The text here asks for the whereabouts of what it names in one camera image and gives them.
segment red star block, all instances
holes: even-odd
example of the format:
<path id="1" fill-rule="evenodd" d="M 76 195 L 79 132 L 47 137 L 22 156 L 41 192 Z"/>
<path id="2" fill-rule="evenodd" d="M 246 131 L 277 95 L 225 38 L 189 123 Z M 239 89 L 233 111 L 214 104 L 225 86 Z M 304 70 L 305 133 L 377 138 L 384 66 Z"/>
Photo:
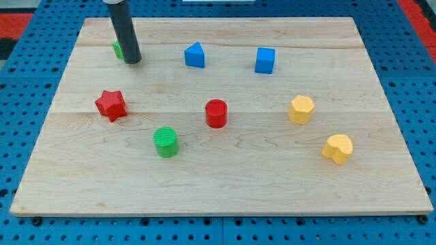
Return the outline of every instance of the red star block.
<path id="1" fill-rule="evenodd" d="M 126 116 L 125 102 L 121 91 L 103 91 L 102 96 L 95 101 L 100 114 L 107 116 L 111 122 L 118 117 Z"/>

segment blue cube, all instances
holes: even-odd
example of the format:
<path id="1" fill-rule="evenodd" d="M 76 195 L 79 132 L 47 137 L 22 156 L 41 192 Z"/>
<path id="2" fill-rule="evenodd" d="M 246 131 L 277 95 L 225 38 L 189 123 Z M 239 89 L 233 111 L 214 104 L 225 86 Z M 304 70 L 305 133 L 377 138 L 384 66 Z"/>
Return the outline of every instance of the blue cube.
<path id="1" fill-rule="evenodd" d="M 204 52 L 199 42 L 185 50 L 185 64 L 192 67 L 204 68 Z"/>
<path id="2" fill-rule="evenodd" d="M 262 74 L 272 74 L 275 60 L 275 49 L 273 48 L 258 48 L 258 56 L 256 57 L 255 72 Z"/>

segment blue pegboard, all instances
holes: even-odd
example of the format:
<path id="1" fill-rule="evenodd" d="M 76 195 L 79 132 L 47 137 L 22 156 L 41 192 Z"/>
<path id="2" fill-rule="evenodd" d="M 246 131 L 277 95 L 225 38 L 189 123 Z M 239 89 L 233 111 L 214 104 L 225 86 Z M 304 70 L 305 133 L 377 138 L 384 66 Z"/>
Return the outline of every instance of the blue pegboard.
<path id="1" fill-rule="evenodd" d="M 352 16 L 433 202 L 436 66 L 396 1 L 131 0 L 135 17 Z M 9 207 L 86 17 L 101 0 L 43 0 L 0 72 L 0 244 L 436 244 L 436 218 L 16 218 Z"/>

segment yellow hexagonal block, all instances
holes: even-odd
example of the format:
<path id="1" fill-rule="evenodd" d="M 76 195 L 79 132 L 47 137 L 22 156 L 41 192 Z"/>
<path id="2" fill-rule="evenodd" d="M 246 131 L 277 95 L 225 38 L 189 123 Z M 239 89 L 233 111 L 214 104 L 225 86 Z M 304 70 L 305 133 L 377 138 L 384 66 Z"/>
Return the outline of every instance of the yellow hexagonal block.
<path id="1" fill-rule="evenodd" d="M 290 104 L 287 115 L 293 123 L 305 125 L 315 111 L 315 104 L 310 97 L 297 95 Z"/>
<path id="2" fill-rule="evenodd" d="M 346 135 L 332 135 L 327 139 L 321 153 L 337 165 L 344 165 L 353 153 L 353 144 Z"/>

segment toy block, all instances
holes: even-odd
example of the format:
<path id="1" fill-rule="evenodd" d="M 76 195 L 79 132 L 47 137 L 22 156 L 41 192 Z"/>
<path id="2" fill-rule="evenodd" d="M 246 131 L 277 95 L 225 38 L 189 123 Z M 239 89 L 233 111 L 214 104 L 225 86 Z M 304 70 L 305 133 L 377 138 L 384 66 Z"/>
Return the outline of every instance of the toy block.
<path id="1" fill-rule="evenodd" d="M 199 42 L 185 50 L 185 64 L 192 67 L 204 68 L 204 51 Z"/>
<path id="2" fill-rule="evenodd" d="M 115 55 L 116 55 L 116 57 L 117 57 L 118 59 L 122 59 L 122 60 L 124 60 L 123 52 L 121 52 L 120 43 L 119 43 L 118 41 L 115 41 L 115 42 L 112 44 L 112 47 L 114 47 L 114 51 L 115 51 Z"/>
<path id="3" fill-rule="evenodd" d="M 327 139 L 321 153 L 337 165 L 344 165 L 353 153 L 353 144 L 346 135 L 332 135 Z"/>
<path id="4" fill-rule="evenodd" d="M 162 127 L 153 134 L 157 154 L 163 158 L 170 158 L 178 152 L 176 131 L 170 127 Z"/>
<path id="5" fill-rule="evenodd" d="M 214 129 L 227 123 L 227 104 L 220 99 L 212 99 L 206 104 L 206 124 Z"/>
<path id="6" fill-rule="evenodd" d="M 118 117 L 126 116 L 125 102 L 121 91 L 103 91 L 102 96 L 95 101 L 100 114 L 107 116 L 111 122 Z"/>
<path id="7" fill-rule="evenodd" d="M 272 74 L 274 69 L 275 49 L 258 48 L 256 56 L 255 72 L 262 74 Z"/>
<path id="8" fill-rule="evenodd" d="M 287 115 L 293 123 L 305 125 L 315 111 L 315 104 L 310 97 L 297 95 L 290 104 Z"/>

